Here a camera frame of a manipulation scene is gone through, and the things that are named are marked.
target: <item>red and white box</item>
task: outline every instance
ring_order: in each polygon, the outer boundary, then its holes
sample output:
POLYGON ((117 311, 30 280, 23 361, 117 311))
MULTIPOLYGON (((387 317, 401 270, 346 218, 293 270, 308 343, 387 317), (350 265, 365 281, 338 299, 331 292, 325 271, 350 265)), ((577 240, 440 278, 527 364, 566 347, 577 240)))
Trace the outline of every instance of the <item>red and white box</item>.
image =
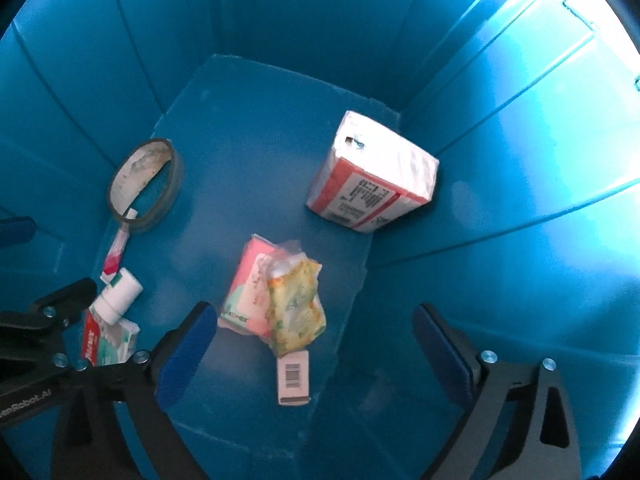
POLYGON ((362 233, 431 201, 438 159, 373 119, 347 112, 306 206, 362 233))

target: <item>white bottle cap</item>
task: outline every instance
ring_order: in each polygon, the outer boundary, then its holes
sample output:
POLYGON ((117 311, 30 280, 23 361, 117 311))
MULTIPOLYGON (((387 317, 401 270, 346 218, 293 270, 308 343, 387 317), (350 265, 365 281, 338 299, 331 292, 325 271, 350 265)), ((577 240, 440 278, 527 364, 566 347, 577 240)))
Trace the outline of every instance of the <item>white bottle cap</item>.
POLYGON ((102 294, 95 298, 93 308, 108 324, 114 325, 142 292, 142 285, 127 269, 121 268, 102 294))

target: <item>blue plastic bin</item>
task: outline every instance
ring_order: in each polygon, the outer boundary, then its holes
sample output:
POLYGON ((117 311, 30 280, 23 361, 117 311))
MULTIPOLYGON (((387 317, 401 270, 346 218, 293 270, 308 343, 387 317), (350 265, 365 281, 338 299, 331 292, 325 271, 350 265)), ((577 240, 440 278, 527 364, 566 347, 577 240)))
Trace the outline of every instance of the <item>blue plastic bin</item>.
MULTIPOLYGON (((27 0, 0 41, 0 211, 38 231, 0 251, 2 308, 98 278, 114 168, 165 137, 183 188, 124 259, 139 348, 223 301, 252 233, 323 264, 311 403, 279 407, 269 348, 219 330, 170 409, 212 479, 419 478, 461 414, 412 335, 422 301, 478 348, 555 359, 599 474, 640 404, 634 76, 558 0, 27 0), (374 235, 304 206, 346 110, 440 159, 434 202, 374 235)), ((36 480, 55 416, 3 433, 36 480)))

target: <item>tape roll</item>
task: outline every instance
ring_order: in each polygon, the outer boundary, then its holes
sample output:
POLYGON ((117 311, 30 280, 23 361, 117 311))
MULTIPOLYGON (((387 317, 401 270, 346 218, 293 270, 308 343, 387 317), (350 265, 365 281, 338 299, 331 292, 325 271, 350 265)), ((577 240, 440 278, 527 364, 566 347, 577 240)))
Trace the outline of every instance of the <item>tape roll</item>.
POLYGON ((107 202, 114 218, 132 233, 146 231, 160 222, 180 192, 184 169, 182 159, 167 139, 146 140, 136 147, 118 168, 107 189, 107 202), (169 163, 164 189, 144 214, 126 218, 127 209, 146 185, 169 163))

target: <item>plastic wrapper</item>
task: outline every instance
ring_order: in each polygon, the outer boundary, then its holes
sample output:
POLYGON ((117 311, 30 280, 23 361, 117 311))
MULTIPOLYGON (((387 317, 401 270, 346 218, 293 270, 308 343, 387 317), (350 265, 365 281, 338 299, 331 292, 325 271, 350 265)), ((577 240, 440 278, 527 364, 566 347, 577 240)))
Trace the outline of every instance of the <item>plastic wrapper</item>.
POLYGON ((263 262, 270 306, 267 320, 269 343, 277 357, 303 349, 326 327, 318 298, 318 274, 322 266, 289 242, 263 262))
POLYGON ((242 335, 268 339, 267 321, 270 305, 264 267, 277 246, 261 236, 252 235, 244 246, 236 275, 218 317, 218 325, 242 335))

